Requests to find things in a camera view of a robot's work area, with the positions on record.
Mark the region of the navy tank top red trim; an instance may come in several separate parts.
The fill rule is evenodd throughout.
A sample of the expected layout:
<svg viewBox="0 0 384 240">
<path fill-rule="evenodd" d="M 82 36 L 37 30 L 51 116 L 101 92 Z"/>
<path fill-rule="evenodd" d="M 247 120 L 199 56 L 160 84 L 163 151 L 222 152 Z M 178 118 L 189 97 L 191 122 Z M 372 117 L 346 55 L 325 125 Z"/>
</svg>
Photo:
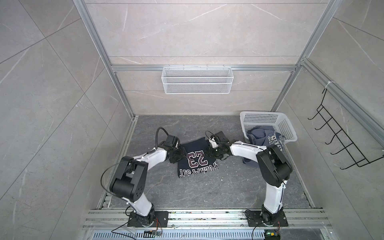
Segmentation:
<svg viewBox="0 0 384 240">
<path fill-rule="evenodd" d="M 184 178 L 217 170 L 219 165 L 216 159 L 206 156 L 208 148 L 209 143 L 205 138 L 182 144 L 181 149 L 185 155 L 178 161 L 178 177 Z"/>
</svg>

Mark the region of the grey-blue printed tank top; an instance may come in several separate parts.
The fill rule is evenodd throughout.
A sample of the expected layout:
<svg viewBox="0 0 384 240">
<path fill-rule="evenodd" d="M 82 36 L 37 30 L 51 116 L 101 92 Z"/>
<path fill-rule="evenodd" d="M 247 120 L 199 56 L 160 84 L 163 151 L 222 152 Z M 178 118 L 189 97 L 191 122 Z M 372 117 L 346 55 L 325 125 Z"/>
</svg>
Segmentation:
<svg viewBox="0 0 384 240">
<path fill-rule="evenodd" d="M 251 145 L 256 146 L 269 146 L 276 145 L 286 154 L 284 149 L 285 136 L 276 132 L 272 126 L 256 126 L 246 132 Z"/>
</svg>

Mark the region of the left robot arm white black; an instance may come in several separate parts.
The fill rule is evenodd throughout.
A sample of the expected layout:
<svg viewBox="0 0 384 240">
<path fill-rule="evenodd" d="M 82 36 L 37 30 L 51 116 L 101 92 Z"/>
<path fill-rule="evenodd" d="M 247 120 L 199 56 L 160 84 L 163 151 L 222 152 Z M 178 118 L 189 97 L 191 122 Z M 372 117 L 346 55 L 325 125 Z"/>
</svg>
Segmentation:
<svg viewBox="0 0 384 240">
<path fill-rule="evenodd" d="M 148 170 L 166 160 L 177 162 L 184 157 L 180 141 L 163 141 L 149 152 L 136 156 L 125 156 L 109 185 L 111 195 L 128 203 L 134 210 L 137 222 L 149 227 L 156 220 L 154 205 L 144 194 Z"/>
</svg>

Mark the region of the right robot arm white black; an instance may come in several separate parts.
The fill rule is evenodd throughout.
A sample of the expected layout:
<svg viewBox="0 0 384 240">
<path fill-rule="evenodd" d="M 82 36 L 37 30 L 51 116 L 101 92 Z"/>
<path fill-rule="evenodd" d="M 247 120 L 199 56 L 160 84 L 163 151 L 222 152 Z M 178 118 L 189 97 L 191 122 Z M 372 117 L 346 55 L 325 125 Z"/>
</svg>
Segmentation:
<svg viewBox="0 0 384 240">
<path fill-rule="evenodd" d="M 266 182 L 266 196 L 262 205 L 262 224 L 272 226 L 282 216 L 283 197 L 293 167 L 276 145 L 256 146 L 237 142 L 216 142 L 209 140 L 206 154 L 209 157 L 224 160 L 226 156 L 237 156 L 259 164 L 262 177 Z"/>
</svg>

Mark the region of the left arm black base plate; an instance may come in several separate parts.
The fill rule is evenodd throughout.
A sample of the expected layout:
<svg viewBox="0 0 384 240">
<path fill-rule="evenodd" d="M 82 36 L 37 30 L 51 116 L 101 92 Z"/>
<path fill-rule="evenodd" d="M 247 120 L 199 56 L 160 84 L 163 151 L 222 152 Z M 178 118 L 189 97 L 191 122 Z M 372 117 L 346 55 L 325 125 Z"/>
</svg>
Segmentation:
<svg viewBox="0 0 384 240">
<path fill-rule="evenodd" d="M 135 212 L 130 212 L 129 221 L 127 223 L 128 227 L 151 227 L 151 228 L 160 228 L 167 227 L 169 220 L 169 212 L 167 211 L 154 211 L 150 212 L 147 217 L 136 214 Z"/>
</svg>

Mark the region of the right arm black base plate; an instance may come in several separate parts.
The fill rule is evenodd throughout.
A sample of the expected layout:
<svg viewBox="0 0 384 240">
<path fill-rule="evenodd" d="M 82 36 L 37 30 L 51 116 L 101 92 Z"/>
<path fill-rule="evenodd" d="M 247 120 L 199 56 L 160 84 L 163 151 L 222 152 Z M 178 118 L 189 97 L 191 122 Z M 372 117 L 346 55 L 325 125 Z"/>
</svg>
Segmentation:
<svg viewBox="0 0 384 240">
<path fill-rule="evenodd" d="M 283 210 L 276 214 L 268 211 L 244 211 L 249 227 L 288 227 L 288 220 Z"/>
</svg>

